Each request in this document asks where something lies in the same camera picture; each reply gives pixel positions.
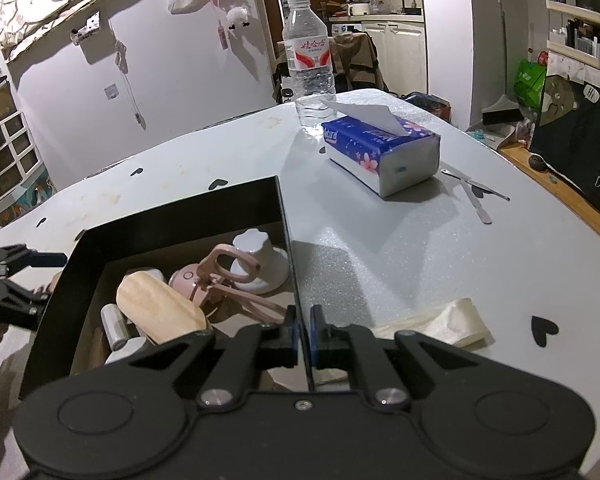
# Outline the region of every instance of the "white table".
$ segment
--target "white table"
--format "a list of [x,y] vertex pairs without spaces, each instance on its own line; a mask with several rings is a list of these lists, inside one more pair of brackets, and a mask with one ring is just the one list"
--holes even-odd
[[[528,176],[442,120],[375,90],[343,102],[388,104],[442,136],[442,160],[511,197],[486,196],[480,222],[458,181],[438,174],[386,201],[299,131],[292,104],[170,140],[83,180],[1,229],[0,246],[25,242],[71,253],[82,229],[229,185],[279,175],[305,314],[385,324],[430,306],[472,298],[494,341],[481,354],[570,386],[592,406],[597,433],[587,471],[600,457],[600,238]],[[136,168],[143,172],[130,176]],[[41,218],[46,221],[40,224]],[[33,288],[53,269],[26,269]],[[535,345],[531,316],[560,327]],[[24,462],[10,432],[32,335],[11,328],[0,346],[0,478]]]

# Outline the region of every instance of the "pink tag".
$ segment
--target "pink tag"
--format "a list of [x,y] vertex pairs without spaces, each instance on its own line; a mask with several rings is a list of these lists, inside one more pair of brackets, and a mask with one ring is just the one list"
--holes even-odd
[[218,36],[220,36],[220,44],[222,45],[222,50],[227,50],[229,48],[229,44],[226,42],[226,33],[222,25],[218,25]]

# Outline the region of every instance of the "black box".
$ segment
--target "black box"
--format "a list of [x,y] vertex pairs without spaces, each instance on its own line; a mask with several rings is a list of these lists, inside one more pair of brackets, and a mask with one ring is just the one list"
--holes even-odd
[[[184,198],[85,231],[40,322],[19,397],[85,369],[100,309],[115,303],[126,270],[151,266],[168,277],[200,261],[216,244],[231,243],[235,235],[252,227],[268,232],[273,244],[287,250],[293,297],[299,305],[277,177]],[[302,311],[297,308],[296,312],[302,346],[308,348]]]

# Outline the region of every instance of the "blue tissue package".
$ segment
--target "blue tissue package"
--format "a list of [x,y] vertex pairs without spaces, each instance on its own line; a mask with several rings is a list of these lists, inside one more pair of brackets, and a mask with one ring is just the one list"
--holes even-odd
[[440,165],[440,136],[395,118],[403,136],[349,116],[322,124],[329,158],[383,198],[429,178]]

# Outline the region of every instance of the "door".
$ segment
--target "door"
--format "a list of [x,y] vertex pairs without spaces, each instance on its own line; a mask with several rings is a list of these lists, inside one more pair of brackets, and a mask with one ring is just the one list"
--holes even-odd
[[388,22],[385,48],[391,67],[389,90],[407,95],[417,91],[427,93],[427,45],[424,23]]
[[384,79],[387,88],[391,92],[395,92],[396,90],[394,90],[392,86],[393,69],[390,66],[390,58],[387,46],[387,22],[364,22],[363,25],[365,25],[365,30],[368,32],[369,36],[371,36],[371,39],[376,46],[376,50],[378,51],[378,66],[380,67],[382,78]]

